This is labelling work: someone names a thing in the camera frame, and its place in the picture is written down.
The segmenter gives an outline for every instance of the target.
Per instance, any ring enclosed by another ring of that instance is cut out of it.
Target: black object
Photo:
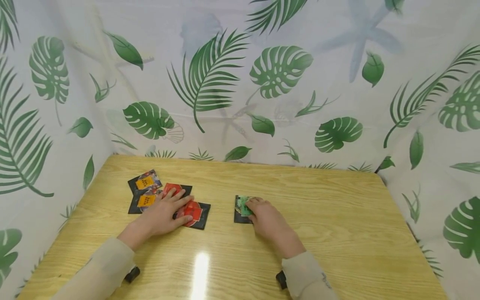
[[[282,289],[286,289],[287,288],[287,278],[285,277],[285,273],[283,273],[283,271],[281,271],[280,273],[278,273],[276,276],[275,276],[276,280],[278,281],[278,283],[280,284],[280,287]]]
[[[140,269],[139,269],[137,266],[135,266],[135,268],[133,268],[133,269],[130,271],[130,273],[128,273],[128,274],[125,276],[124,280],[125,280],[126,282],[128,282],[128,283],[132,283],[132,281],[134,281],[135,278],[137,278],[137,276],[139,276],[139,275],[140,275]]]

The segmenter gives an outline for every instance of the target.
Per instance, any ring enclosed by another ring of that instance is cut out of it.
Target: person's right hand
[[[253,197],[246,205],[254,213],[249,219],[255,232],[273,243],[284,258],[291,258],[306,251],[297,233],[269,201]]]

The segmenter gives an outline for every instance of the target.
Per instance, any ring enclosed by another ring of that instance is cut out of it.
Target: hand
[[[192,216],[182,216],[175,220],[172,216],[188,201],[193,200],[193,196],[181,198],[185,190],[173,196],[174,192],[175,188],[166,195],[163,192],[158,195],[155,203],[130,223],[117,238],[135,251],[151,236],[164,235],[190,222],[193,219]]]
[[[255,232],[273,243],[283,258],[292,258],[306,251],[297,233],[270,202],[253,197],[246,205],[254,213],[249,219]]]

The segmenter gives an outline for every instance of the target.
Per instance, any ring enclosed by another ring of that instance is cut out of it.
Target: wooden table
[[[112,156],[18,300],[50,299],[136,215],[127,180],[154,168],[193,186],[212,208],[205,230],[180,228],[142,247],[142,273],[111,299],[289,299],[280,260],[250,224],[233,223],[235,194],[271,201],[319,260],[341,299],[446,299],[380,178],[372,173]]]

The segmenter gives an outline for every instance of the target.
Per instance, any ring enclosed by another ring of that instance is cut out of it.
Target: starfish print
[[[379,44],[392,54],[401,53],[403,46],[391,33],[377,28],[377,25],[390,12],[384,3],[377,9],[372,18],[370,18],[370,12],[365,4],[365,0],[348,0],[348,7],[353,29],[318,44],[313,48],[312,53],[324,53],[348,44],[355,44],[350,63],[349,79],[350,83],[352,83],[355,77],[357,77],[367,40]]]

